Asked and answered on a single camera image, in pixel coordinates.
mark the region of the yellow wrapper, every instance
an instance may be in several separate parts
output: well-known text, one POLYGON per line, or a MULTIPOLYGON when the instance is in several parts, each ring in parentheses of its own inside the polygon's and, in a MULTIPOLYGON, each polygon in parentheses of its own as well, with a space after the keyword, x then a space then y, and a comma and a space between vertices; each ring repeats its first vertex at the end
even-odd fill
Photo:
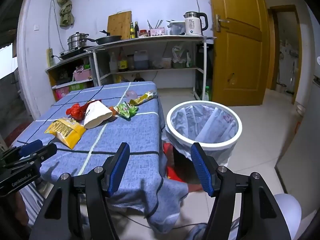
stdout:
POLYGON ((142 103, 154 98, 155 95, 156 95, 156 92, 149 91, 137 99, 131 99, 130 104, 134 106, 141 105, 142 103))
POLYGON ((53 121, 44 133, 53 134, 70 149, 77 144, 85 128, 74 119, 60 118, 53 121))

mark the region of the metal screw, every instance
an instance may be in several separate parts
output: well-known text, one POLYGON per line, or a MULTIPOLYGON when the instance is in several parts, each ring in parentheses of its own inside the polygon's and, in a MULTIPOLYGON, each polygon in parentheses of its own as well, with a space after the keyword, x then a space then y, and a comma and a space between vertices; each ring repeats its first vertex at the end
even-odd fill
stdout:
POLYGON ((226 172, 228 169, 227 169, 226 166, 219 166, 218 170, 221 171, 221 172, 226 172))
POLYGON ((94 168, 94 172, 95 173, 100 173, 100 172, 102 172, 103 171, 103 168, 101 167, 101 166, 98 166, 98 167, 95 167, 94 168))
POLYGON ((252 177, 254 177, 255 179, 259 179, 260 178, 260 174, 257 172, 252 173, 252 177))
POLYGON ((68 173, 63 173, 61 175, 61 179, 67 179, 69 177, 69 174, 68 173))

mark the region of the frying pan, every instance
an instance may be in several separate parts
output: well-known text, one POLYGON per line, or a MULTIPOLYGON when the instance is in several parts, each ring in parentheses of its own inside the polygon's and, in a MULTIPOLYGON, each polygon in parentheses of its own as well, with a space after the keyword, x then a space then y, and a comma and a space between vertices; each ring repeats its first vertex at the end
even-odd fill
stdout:
POLYGON ((107 33, 105 30, 100 31, 100 32, 107 34, 107 36, 106 37, 102 37, 102 38, 98 38, 96 40, 90 39, 90 38, 85 38, 84 40, 88 40, 88 41, 91 41, 91 42, 96 42, 98 45, 102 45, 102 44, 105 44, 105 43, 121 40, 121 36, 120 35, 110 36, 110 33, 107 33))

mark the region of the chopsticks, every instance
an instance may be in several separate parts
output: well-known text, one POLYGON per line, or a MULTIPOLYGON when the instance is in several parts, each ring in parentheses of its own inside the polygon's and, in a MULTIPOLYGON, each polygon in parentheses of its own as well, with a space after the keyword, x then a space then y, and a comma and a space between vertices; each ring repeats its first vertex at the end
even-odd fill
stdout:
POLYGON ((158 23, 157 23, 156 29, 159 28, 159 26, 161 25, 162 22, 163 22, 163 20, 161 20, 161 21, 159 22, 159 25, 158 25, 158 23))
POLYGON ((147 20, 147 21, 148 21, 149 28, 152 29, 152 27, 151 27, 151 25, 150 25, 150 23, 149 23, 149 20, 147 20))
MULTIPOLYGON (((160 26, 161 23, 163 22, 163 20, 161 20, 160 22, 159 22, 159 21, 160 21, 160 20, 157 21, 157 24, 156 24, 155 29, 159 28, 159 26, 160 26)), ((149 23, 149 20, 147 20, 147 22, 148 22, 149 28, 150 28, 150 29, 153 29, 153 28, 151 27, 150 23, 149 23)))

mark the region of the cutting board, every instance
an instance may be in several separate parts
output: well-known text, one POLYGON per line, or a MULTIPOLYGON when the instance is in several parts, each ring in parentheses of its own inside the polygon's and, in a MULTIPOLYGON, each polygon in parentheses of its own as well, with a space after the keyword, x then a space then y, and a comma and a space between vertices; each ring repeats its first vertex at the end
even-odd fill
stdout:
POLYGON ((131 11, 110 15, 108 18, 108 30, 110 35, 121 35, 122 40, 130 39, 131 11))

